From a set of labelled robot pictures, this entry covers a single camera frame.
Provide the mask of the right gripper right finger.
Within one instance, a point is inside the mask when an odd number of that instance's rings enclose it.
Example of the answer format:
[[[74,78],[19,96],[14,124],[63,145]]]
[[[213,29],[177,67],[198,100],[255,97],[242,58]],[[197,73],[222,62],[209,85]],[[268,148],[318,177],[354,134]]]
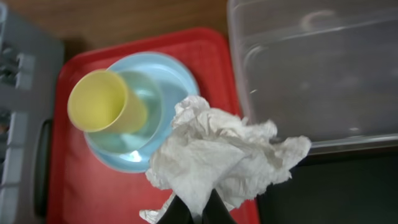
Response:
[[[217,191],[211,191],[202,213],[202,224],[236,224]]]

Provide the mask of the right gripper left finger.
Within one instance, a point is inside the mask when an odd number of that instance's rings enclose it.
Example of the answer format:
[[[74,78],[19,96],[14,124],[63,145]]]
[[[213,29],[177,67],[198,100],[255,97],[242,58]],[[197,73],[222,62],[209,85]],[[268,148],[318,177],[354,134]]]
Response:
[[[175,196],[157,224],[193,224],[193,218],[184,202]]]

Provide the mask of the white napkin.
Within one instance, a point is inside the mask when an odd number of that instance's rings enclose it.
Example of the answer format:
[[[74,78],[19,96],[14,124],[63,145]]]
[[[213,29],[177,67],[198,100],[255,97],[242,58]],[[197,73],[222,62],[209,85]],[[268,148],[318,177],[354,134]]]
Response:
[[[172,132],[153,153],[147,180],[172,195],[159,210],[141,210],[149,223],[158,222],[175,198],[197,217],[212,190],[228,211],[263,194],[268,185],[291,178],[290,170],[305,158],[312,142],[306,136],[276,142],[271,120],[248,125],[200,96],[188,96],[175,105]]]

